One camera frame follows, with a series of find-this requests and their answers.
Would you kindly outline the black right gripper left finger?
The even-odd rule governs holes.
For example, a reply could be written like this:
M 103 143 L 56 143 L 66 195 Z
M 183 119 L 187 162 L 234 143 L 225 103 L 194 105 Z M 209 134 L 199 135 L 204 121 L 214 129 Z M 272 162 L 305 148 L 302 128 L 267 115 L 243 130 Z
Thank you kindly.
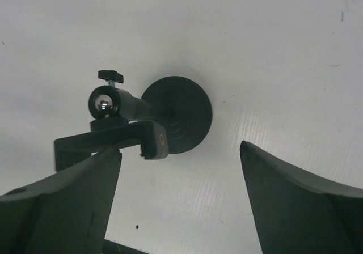
M 117 148 L 1 196 L 1 253 L 101 253 L 121 167 Z

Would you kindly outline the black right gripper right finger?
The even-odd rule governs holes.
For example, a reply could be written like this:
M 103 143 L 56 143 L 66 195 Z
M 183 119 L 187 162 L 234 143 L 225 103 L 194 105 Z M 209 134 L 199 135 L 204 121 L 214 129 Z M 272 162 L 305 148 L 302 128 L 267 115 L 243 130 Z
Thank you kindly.
M 240 159 L 263 253 L 362 253 L 362 189 L 246 141 Z

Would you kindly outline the black round-base clamp stand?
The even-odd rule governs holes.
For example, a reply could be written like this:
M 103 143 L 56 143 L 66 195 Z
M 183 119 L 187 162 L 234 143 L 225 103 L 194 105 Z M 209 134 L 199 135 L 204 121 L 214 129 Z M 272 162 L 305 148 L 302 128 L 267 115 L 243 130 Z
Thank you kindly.
M 113 145 L 121 149 L 139 145 L 144 159 L 164 159 L 194 149 L 210 130 L 210 99 L 188 78 L 159 79 L 140 98 L 115 86 L 124 77 L 114 70 L 100 70 L 98 78 L 107 85 L 94 89 L 88 99 L 90 131 L 55 140 L 56 171 Z

